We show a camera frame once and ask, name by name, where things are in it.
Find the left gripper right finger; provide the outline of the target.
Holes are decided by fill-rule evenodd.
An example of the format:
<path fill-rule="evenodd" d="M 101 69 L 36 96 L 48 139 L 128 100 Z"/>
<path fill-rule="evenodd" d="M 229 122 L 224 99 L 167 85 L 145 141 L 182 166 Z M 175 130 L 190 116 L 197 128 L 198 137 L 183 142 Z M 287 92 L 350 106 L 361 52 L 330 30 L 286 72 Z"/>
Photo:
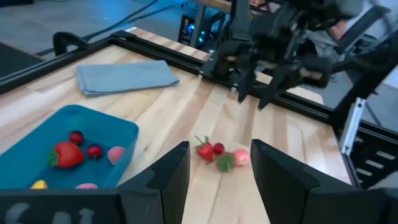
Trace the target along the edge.
<path fill-rule="evenodd" d="M 386 196 L 361 190 L 254 139 L 251 163 L 271 223 L 385 223 Z"/>

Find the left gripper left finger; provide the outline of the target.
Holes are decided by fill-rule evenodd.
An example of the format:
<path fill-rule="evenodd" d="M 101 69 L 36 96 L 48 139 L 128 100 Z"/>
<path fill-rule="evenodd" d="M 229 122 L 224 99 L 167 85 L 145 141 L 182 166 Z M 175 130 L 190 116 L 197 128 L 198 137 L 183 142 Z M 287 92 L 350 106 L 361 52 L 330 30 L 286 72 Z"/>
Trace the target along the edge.
<path fill-rule="evenodd" d="M 182 141 L 118 186 L 121 223 L 181 224 L 190 180 L 190 144 Z"/>

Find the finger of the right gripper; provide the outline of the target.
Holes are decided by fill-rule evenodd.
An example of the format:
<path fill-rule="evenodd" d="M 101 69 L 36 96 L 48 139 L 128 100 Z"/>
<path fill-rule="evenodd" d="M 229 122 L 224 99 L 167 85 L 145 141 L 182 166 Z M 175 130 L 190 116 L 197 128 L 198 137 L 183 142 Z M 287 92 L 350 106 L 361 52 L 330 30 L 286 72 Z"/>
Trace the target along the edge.
<path fill-rule="evenodd" d="M 238 68 L 240 69 L 240 80 L 238 81 L 238 101 L 243 102 L 248 96 L 251 87 L 256 80 L 256 75 L 254 73 L 257 67 L 257 62 L 255 60 L 242 60 L 238 63 Z"/>
<path fill-rule="evenodd" d="M 258 108 L 263 109 L 272 100 L 276 99 L 281 92 L 292 88 L 293 75 L 294 72 L 289 67 L 277 67 L 274 70 L 271 82 L 261 96 Z"/>

